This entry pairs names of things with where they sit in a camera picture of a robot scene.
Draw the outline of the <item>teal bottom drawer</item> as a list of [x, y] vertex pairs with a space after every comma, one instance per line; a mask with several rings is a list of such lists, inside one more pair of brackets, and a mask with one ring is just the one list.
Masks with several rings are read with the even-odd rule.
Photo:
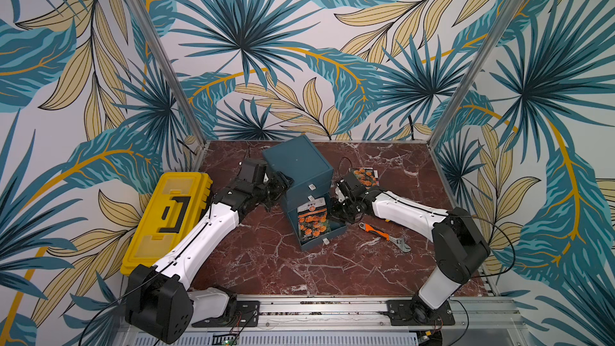
[[309, 201], [286, 213], [301, 251], [310, 251], [343, 235], [347, 226], [333, 219], [329, 195]]

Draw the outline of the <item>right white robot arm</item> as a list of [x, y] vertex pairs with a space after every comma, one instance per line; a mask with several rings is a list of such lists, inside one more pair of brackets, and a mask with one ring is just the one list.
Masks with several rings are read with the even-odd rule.
[[425, 317], [469, 282], [491, 253], [472, 216], [462, 208], [430, 208], [379, 187], [344, 191], [338, 186], [335, 193], [334, 218], [350, 223], [362, 213], [370, 214], [406, 227], [433, 243], [437, 266], [412, 299], [413, 309]]

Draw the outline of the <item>orange flower seed bag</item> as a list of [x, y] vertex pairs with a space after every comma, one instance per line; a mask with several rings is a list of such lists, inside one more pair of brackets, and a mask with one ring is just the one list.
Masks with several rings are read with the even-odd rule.
[[299, 241], [307, 243], [331, 232], [328, 205], [324, 197], [309, 201], [297, 208]]
[[365, 187], [376, 187], [379, 185], [378, 171], [374, 168], [352, 168], [352, 174]]

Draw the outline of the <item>teal drawer cabinet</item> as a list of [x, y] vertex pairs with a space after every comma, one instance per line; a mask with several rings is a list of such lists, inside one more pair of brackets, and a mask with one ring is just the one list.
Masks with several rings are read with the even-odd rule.
[[292, 224], [297, 224], [297, 208], [328, 194], [333, 168], [312, 141], [299, 136], [263, 151], [273, 171], [292, 179], [291, 187], [280, 198], [280, 206]]

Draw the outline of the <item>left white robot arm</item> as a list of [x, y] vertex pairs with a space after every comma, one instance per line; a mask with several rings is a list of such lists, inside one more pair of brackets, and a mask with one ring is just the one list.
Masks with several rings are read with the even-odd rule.
[[203, 263], [248, 213], [259, 206], [272, 208], [292, 184], [276, 171], [255, 180], [237, 176], [218, 191], [205, 217], [177, 246], [129, 275], [126, 322], [166, 344], [177, 341], [192, 323], [195, 302], [187, 290]]

